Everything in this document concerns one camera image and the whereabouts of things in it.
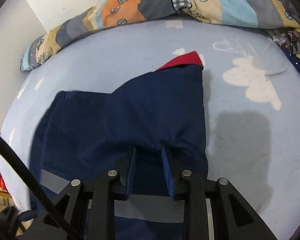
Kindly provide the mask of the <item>navy blue jacket red collar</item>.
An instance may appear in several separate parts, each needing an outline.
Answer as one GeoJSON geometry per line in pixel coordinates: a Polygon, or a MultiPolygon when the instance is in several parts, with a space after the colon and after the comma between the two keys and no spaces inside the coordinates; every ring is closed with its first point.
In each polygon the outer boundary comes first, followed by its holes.
{"type": "Polygon", "coordinates": [[[115,215],[117,239],[181,239],[165,171],[172,148],[187,170],[207,177],[203,64],[178,56],[114,92],[59,92],[35,131],[30,171],[49,198],[74,179],[94,180],[136,150],[130,202],[115,215]]]}

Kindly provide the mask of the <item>light blue cloud bed sheet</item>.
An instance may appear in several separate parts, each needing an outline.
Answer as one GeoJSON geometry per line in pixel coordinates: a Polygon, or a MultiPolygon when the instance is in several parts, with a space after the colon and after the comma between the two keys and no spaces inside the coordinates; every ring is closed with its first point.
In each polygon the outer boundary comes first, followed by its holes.
{"type": "Polygon", "coordinates": [[[278,239],[300,225],[300,63],[260,30],[159,20],[86,37],[27,76],[2,137],[23,161],[61,90],[113,92],[197,51],[204,64],[209,178],[228,178],[278,239]]]}

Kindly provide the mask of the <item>patchwork colourful quilt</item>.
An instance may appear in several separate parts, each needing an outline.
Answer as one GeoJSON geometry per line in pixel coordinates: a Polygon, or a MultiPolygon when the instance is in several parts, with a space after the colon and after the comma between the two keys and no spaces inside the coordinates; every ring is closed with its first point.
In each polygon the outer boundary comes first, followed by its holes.
{"type": "Polygon", "coordinates": [[[290,0],[105,0],[34,40],[20,62],[29,72],[69,44],[92,33],[176,14],[203,23],[258,29],[300,29],[290,0]]]}

